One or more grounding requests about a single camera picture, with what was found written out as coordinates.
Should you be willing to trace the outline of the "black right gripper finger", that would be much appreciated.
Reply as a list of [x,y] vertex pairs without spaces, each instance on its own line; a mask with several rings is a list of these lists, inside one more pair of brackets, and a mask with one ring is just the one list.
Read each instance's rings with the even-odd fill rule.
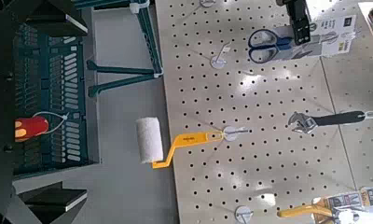
[[22,192],[13,224],[72,224],[87,199],[86,189],[68,189],[62,182]]
[[43,0],[26,24],[51,36],[86,36],[89,28],[71,0]]

